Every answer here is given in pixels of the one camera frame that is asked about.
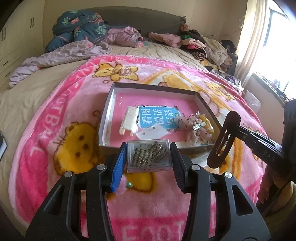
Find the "beige curtain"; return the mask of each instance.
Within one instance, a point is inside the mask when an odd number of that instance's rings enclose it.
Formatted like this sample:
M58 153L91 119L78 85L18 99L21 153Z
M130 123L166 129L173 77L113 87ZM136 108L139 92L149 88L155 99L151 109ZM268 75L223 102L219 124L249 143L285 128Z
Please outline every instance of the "beige curtain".
M237 46L234 76L244 87L251 74L256 54L262 49L269 20L268 0L248 0L244 26Z

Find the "clear plastic case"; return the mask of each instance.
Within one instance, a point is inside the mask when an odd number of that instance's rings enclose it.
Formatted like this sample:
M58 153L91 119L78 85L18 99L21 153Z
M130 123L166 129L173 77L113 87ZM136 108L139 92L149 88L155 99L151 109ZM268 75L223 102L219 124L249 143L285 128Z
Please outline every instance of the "clear plastic case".
M128 141L128 173L171 170L168 139Z

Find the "silver screw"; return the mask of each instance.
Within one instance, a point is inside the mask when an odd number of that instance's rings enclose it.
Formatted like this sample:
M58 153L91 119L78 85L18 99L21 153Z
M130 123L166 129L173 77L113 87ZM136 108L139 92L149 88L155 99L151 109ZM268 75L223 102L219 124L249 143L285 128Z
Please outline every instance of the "silver screw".
M71 177L72 176L72 172L71 171L67 171L65 172L65 177Z
M232 173L230 173L230 172L225 172L224 175L227 178L232 178L232 176L233 176Z
M97 165L96 167L98 170L104 170L106 168L106 165L105 164L99 164Z
M199 167L199 165L192 165L191 169L195 170L195 171L198 171L198 170L200 170L200 167Z

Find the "green pearl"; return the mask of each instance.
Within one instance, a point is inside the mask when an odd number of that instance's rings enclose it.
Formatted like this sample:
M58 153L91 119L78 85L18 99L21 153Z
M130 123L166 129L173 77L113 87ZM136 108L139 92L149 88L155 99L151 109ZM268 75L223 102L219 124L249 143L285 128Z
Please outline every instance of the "green pearl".
M126 182L126 188L132 188L133 184L131 182Z

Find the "headboard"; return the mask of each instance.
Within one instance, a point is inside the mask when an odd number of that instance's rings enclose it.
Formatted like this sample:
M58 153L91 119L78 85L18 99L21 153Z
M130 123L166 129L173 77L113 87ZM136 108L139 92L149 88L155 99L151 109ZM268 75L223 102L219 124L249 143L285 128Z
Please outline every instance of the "headboard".
M110 26L132 26L141 30L143 37L151 32L159 34L178 34L179 28L186 23L186 17L140 7L95 7L87 8L97 12Z

